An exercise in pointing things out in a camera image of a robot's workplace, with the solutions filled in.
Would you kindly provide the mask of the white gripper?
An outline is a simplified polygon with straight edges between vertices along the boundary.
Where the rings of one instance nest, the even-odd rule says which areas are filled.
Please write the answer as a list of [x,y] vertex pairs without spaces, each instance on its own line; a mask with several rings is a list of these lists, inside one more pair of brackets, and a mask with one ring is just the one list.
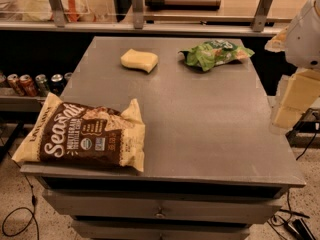
[[300,67],[279,81],[271,114],[273,127],[292,129],[320,96],[320,0],[308,0],[288,28],[267,41],[265,49],[285,50],[286,60]]

